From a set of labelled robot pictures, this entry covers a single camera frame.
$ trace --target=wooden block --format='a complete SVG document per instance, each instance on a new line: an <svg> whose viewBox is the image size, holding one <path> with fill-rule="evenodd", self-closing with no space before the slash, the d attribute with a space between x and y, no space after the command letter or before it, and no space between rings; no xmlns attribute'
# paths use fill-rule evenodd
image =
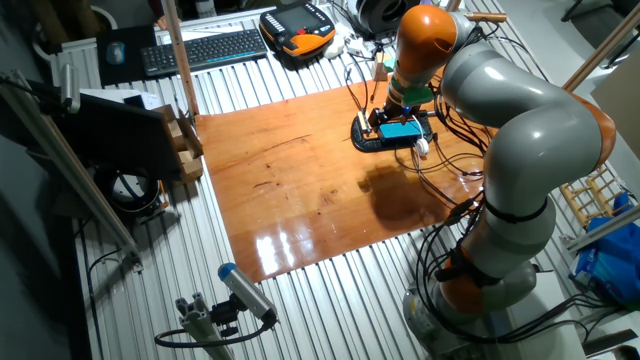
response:
<svg viewBox="0 0 640 360"><path fill-rule="evenodd" d="M377 53L373 65L371 66L371 77L374 81L387 81L387 70L384 68L384 62L391 59L391 54Z"/></svg>
<svg viewBox="0 0 640 360"><path fill-rule="evenodd" d="M585 215L585 213L579 210L580 204L578 204L578 202L573 197L573 191L569 187L569 184L560 185L560 193L562 193L564 199L567 200L567 203L569 204L571 211L573 211L573 214L576 216L576 218L578 218L580 226L586 228L587 225L589 225L589 219L587 219L587 215Z"/></svg>
<svg viewBox="0 0 640 360"><path fill-rule="evenodd" d="M607 198L604 197L604 194L602 194L602 189L600 189L600 186L598 186L598 184L596 183L596 178L597 176L588 177L587 185L591 188L591 191L593 192L592 196L598 203L598 207L604 210L607 216L613 217L613 208L607 202Z"/></svg>
<svg viewBox="0 0 640 360"><path fill-rule="evenodd" d="M178 126L178 122L175 119L169 120L167 125L169 125L169 131L171 131L171 137L173 138L173 141L176 144L176 150L177 151L187 150L187 144L185 143L184 136L182 136L182 131L180 131L180 126Z"/></svg>
<svg viewBox="0 0 640 360"><path fill-rule="evenodd" d="M183 166L184 166L184 172L185 172L185 175L184 175L185 183L196 181L204 173L201 157L194 159L193 161L190 161L186 164L183 164Z"/></svg>
<svg viewBox="0 0 640 360"><path fill-rule="evenodd" d="M180 116L176 120L180 127L180 131L185 138L187 149L191 152L191 156L194 159L202 156L202 144L200 144L200 140L198 140L196 132L193 130L193 127L191 127L187 117L182 113L182 110L178 110L178 113Z"/></svg>
<svg viewBox="0 0 640 360"><path fill-rule="evenodd" d="M180 162L182 162L183 164L193 161L193 156L191 156L191 153L189 151L180 151L178 153L178 156L180 156Z"/></svg>

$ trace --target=black keyboard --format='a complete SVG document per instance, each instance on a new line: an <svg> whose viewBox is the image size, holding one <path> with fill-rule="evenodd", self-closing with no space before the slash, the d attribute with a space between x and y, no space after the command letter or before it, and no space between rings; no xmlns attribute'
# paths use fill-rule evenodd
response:
<svg viewBox="0 0 640 360"><path fill-rule="evenodd" d="M184 42L191 70L235 64L261 58L267 48L258 30L244 30L207 36ZM147 76L175 74L178 65L171 44L140 49Z"/></svg>

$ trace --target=wooden board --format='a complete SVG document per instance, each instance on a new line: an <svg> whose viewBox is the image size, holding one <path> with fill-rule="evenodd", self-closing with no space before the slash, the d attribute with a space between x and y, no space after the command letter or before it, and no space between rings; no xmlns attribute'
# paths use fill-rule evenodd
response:
<svg viewBox="0 0 640 360"><path fill-rule="evenodd" d="M378 85L376 106L384 101L386 85ZM364 98L364 84L352 88ZM365 154L353 147L350 128L356 112L342 87L197 118L231 249L251 280L298 269L447 215L449 209L414 172L398 165L393 151ZM478 153L436 118L431 125L448 157ZM398 155L412 166L409 149ZM442 161L434 148L427 158L422 168ZM456 165L482 170L482 159L462 158ZM447 167L426 175L457 202L481 186L478 178L463 178Z"/></svg>

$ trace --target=metal rod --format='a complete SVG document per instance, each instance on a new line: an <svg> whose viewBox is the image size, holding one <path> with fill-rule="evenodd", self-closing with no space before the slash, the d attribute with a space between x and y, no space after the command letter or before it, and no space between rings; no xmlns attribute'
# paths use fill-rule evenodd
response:
<svg viewBox="0 0 640 360"><path fill-rule="evenodd" d="M11 74L11 80L25 88L31 88L19 72ZM43 115L33 97L22 90L0 86L0 95L5 98L38 144L51 157L53 163L87 204L100 224L114 236L124 251L138 257L140 253L131 234L82 166L51 117Z"/></svg>
<svg viewBox="0 0 640 360"><path fill-rule="evenodd" d="M562 88L568 92L573 92L584 79L591 74L593 69L600 64L600 62L613 50L613 48L633 30L640 22L640 3L631 10L629 15L613 30L613 32L607 37L607 39L591 54L587 61L580 66L578 71L571 76L569 80L562 86Z"/></svg>
<svg viewBox="0 0 640 360"><path fill-rule="evenodd" d="M187 106L189 106L189 116L195 117L200 112L198 110L198 102L196 101L196 92L191 82L191 69L189 69L189 60L187 59L187 51L182 41L182 33L178 21L178 13L176 12L176 2L174 0L162 0L162 10L167 20L167 30L171 36L171 45L173 53L178 64L178 71L182 78L182 86L187 96Z"/></svg>
<svg viewBox="0 0 640 360"><path fill-rule="evenodd" d="M462 0L449 0L449 3L447 4L445 10L447 10L448 12L458 11L461 2Z"/></svg>
<svg viewBox="0 0 640 360"><path fill-rule="evenodd" d="M633 208L607 221L605 224L573 240L569 245L567 245L567 250L578 251L592 242L598 241L620 229L621 227L631 224L639 218L640 206L634 206Z"/></svg>

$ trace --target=black cable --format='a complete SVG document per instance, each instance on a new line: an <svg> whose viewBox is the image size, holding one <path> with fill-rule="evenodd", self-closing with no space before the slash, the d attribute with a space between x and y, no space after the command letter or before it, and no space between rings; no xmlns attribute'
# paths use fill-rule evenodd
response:
<svg viewBox="0 0 640 360"><path fill-rule="evenodd" d="M89 214L87 219L79 225L78 230L73 234L74 239L78 237L78 235L80 234L80 231L82 231L82 229L84 229L84 227L87 226L87 224L89 223L89 221L91 221L91 219L93 219L93 214Z"/></svg>
<svg viewBox="0 0 640 360"><path fill-rule="evenodd" d="M598 326L598 324L599 324L599 323L601 323L601 322L602 322L602 320L604 320L604 319L608 318L609 316L611 316L611 315L613 315L613 314L617 313L618 311L619 311L619 309L615 309L615 310L613 310L613 311L611 311L611 312L605 313L605 314L604 314L604 315L602 315L600 318L598 318L598 320L596 320L596 321L593 323L593 325L591 325L591 327L589 328L589 330L587 330L587 331L585 332L584 339L582 340L582 343L583 343L583 344L586 344L586 343L587 343L587 341L589 340L589 336L591 335L591 332L596 328L596 326Z"/></svg>
<svg viewBox="0 0 640 360"><path fill-rule="evenodd" d="M82 241L82 251L84 254L84 268L85 270L87 270L87 273L88 273L89 260L88 260L87 244L84 238L84 232L80 230L78 230L78 232L80 233L80 240ZM100 327L98 326L98 310L96 309L96 301L93 296L93 283L91 281L91 276L87 276L87 288L89 289L89 304L91 305L91 315L93 317L93 325L95 326L96 337L98 338L98 351L100 352L100 359L104 360L104 352L102 350L102 338L100 337Z"/></svg>
<svg viewBox="0 0 640 360"><path fill-rule="evenodd" d="M271 326L269 326L267 324L263 324L262 327L260 327L260 329L256 330L255 332L253 332L253 333L251 333L249 335L243 335L243 336L238 336L237 338L233 338L233 339L224 339L224 340L217 340L217 341L173 342L173 341L162 340L162 338L167 337L167 336L172 336L172 335L177 335L177 334L185 334L187 332L184 329L178 329L178 330L170 330L170 331L158 334L158 335L156 335L156 337L153 340L155 341L156 345L164 346L164 347L168 347L168 348L172 348L172 349L205 348L205 347L214 347L214 346L233 345L233 344L241 343L241 342L244 342L244 341L247 341L247 340L251 340L253 338L256 338L256 337L260 336L260 334L262 334L263 332L269 330L270 328L271 328Z"/></svg>
<svg viewBox="0 0 640 360"><path fill-rule="evenodd" d="M402 162L402 160L400 160L400 157L398 157L398 148L395 149L394 156L396 158L396 162L398 163L398 165L400 165L404 169L412 171L412 172L433 170L433 169L436 169L436 168L438 168L440 166L444 166L447 163L446 161L442 161L442 162L440 162L439 164L436 164L436 165L432 165L432 166L429 166L429 167L426 167L426 168L416 169L415 167L410 167L410 166L405 165ZM478 157L478 158L482 159L482 156L480 156L478 154L464 152L464 153L457 153L457 154L453 155L452 157L449 158L449 160L453 161L455 158L460 157L460 156Z"/></svg>
<svg viewBox="0 0 640 360"><path fill-rule="evenodd" d="M479 211L479 208L474 209L473 212L477 212ZM422 258L422 254L423 254L423 250L426 244L428 244L427 247L427 252L425 253L425 257L428 257L429 254L431 253L431 248L433 246L433 243L435 241L435 238L438 236L438 234L440 233L440 231L442 230L444 225L440 225L436 228L434 228L431 232L429 232L429 234L425 235L424 237L424 241L420 247L420 250L418 252L418 263L416 264L416 271L415 271L415 276L416 279L419 279L419 272L420 272L420 264L424 264L426 263L426 258L425 261L421 261ZM480 344L496 344L496 343L513 343L513 342L518 342L518 341L522 341L524 339L527 339L531 336L537 335L539 333L541 333L542 331L545 331L549 328L552 327L556 327L556 326L561 326L561 325L565 325L568 323L574 323L574 324L578 324L581 326L584 326L583 324L575 321L575 320L566 320L566 321L560 321L554 324L550 324L548 326L545 326L543 328L539 328L542 324L544 324L544 322L552 320L553 318L561 315L562 313L564 313L566 310L568 310L569 307L575 305L576 303L580 304L580 300L584 300L585 302L587 300L594 300L593 298L590 298L584 294L578 294L578 295L574 295L572 297L570 297L569 299L563 301L562 303L558 304L556 307L554 307L553 309L551 309L550 311L548 311L547 313L543 314L542 316L540 316L539 318L507 333L498 337L480 337L477 336L475 334L471 334L468 333L462 329L460 329L459 327L457 327L456 325L453 325L450 321L447 320L447 318L435 307L435 305L433 304L430 296L429 296L429 292L428 292L428 285L427 285L427 279L431 278L432 274L435 272L435 270L437 269L436 266L434 266L434 264L437 266L438 264L436 264L435 261L432 261L431 263L427 264L426 268L423 267L424 271L423 271L423 288L425 289L425 295L426 298L423 296L422 292L420 291L420 281L417 280L416 284L417 284L417 291L418 294L420 296L420 299L422 300L423 304L427 307L427 309L429 310L429 312L440 322L440 324L443 326L443 328L447 331L450 331L451 333L463 338L464 340L470 341L470 342L475 342L475 343L480 343Z"/></svg>
<svg viewBox="0 0 640 360"><path fill-rule="evenodd" d="M453 167L454 169L460 171L460 174L462 174L462 176L482 176L483 175L482 171L466 171L466 170L460 169L453 162L451 162L449 160L449 158L444 154L444 151L442 151L442 148L440 147L440 143L438 142L438 138L437 137L433 138L433 142L436 144L436 152L441 154L442 157L444 158L444 161L446 163L448 163L449 165L451 165L451 167Z"/></svg>
<svg viewBox="0 0 640 360"><path fill-rule="evenodd" d="M362 111L363 115L366 115L367 113L367 105L369 103L369 86L367 86L367 80L364 77L364 73L362 72L362 69L360 68L359 62L355 59L355 57L353 56L353 54L351 55L351 59L353 60L353 62L347 66L345 66L344 68L344 82L347 85L347 90L349 90L349 93L351 94L351 98L353 99L353 101L355 102L356 106L358 107L358 110ZM353 79L351 79L351 69L349 69L349 66L355 66L355 68L358 70L358 73L360 74L360 78L362 78L362 82L364 83L364 106L362 106L362 103L360 102L360 100L358 100L358 98L356 97L355 93L353 92L353 90L351 89L351 86L349 85L349 81L351 81L351 84L353 84Z"/></svg>
<svg viewBox="0 0 640 360"><path fill-rule="evenodd" d="M89 266L89 271L87 271L87 276L91 276L91 270L93 270L93 268L94 268L96 265L98 265L98 263L99 263L102 259L106 258L106 257L107 257L107 256L109 256L109 255L113 255L113 254L117 253L117 252L118 252L118 251L120 251L120 250L122 250L122 248L117 248L117 249L115 249L115 250L113 250L113 251L111 251L111 252L108 252L108 253L106 253L106 254L104 254L104 255L100 256L99 258L97 258L97 259L96 259L96 261L94 261L94 262L91 264L91 266Z"/></svg>

